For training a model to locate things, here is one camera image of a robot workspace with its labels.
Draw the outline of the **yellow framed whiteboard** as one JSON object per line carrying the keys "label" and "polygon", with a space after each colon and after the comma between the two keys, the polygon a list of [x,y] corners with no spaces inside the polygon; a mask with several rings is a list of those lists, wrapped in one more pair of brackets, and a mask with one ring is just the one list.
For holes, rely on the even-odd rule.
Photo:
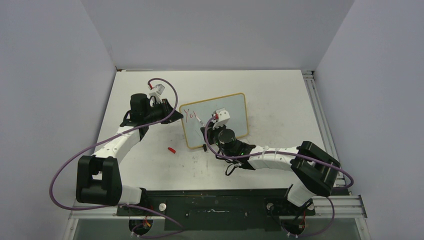
{"label": "yellow framed whiteboard", "polygon": [[179,111],[183,114],[186,146],[191,150],[201,148],[205,143],[201,127],[212,117],[212,126],[216,121],[221,121],[220,125],[232,129],[237,138],[249,134],[247,101],[241,92],[186,103],[179,107]]}

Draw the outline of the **red marker cap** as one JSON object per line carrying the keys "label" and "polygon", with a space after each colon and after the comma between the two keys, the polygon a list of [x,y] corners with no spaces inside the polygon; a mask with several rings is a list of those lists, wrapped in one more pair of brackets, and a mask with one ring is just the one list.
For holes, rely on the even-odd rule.
{"label": "red marker cap", "polygon": [[172,147],[168,147],[167,148],[170,152],[172,152],[173,154],[176,154],[176,150],[175,149],[173,149]]}

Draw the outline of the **red whiteboard marker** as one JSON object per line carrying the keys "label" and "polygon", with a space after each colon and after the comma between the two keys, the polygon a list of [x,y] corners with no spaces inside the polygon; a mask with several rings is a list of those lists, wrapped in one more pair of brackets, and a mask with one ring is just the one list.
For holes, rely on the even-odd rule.
{"label": "red whiteboard marker", "polygon": [[195,116],[195,118],[196,118],[196,120],[199,122],[199,124],[202,126],[202,127],[205,127],[206,125],[204,124],[204,122],[198,117],[198,116]]}

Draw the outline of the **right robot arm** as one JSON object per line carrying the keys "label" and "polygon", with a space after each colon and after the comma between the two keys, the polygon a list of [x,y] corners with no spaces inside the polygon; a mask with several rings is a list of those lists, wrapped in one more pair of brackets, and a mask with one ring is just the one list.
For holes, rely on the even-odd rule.
{"label": "right robot arm", "polygon": [[238,140],[226,126],[201,127],[208,148],[215,144],[217,159],[245,170],[274,169],[293,172],[297,179],[283,199],[283,209],[296,214],[314,196],[328,197],[339,172],[340,163],[310,141],[289,148],[258,146]]}

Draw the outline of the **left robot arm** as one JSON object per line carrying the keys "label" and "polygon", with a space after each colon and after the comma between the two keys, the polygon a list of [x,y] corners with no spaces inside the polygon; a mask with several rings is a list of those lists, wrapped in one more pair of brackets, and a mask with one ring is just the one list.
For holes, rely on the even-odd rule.
{"label": "left robot arm", "polygon": [[136,215],[149,210],[149,201],[143,198],[144,189],[122,184],[119,164],[132,147],[146,135],[156,122],[170,124],[183,119],[166,98],[158,100],[144,93],[133,94],[130,110],[123,118],[117,138],[106,143],[90,156],[82,156],[77,164],[76,200],[79,203],[116,206],[129,204]]}

